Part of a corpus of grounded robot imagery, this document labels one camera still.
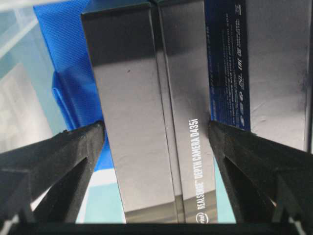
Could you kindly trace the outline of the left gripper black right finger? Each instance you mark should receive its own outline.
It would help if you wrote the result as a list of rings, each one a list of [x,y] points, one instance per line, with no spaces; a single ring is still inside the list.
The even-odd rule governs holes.
[[[313,156],[251,132],[209,122],[208,138],[239,223],[313,221]]]

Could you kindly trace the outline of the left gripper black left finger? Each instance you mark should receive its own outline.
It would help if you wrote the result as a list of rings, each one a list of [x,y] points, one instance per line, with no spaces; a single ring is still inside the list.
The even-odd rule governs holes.
[[[0,155],[0,219],[75,222],[105,141],[101,121]]]

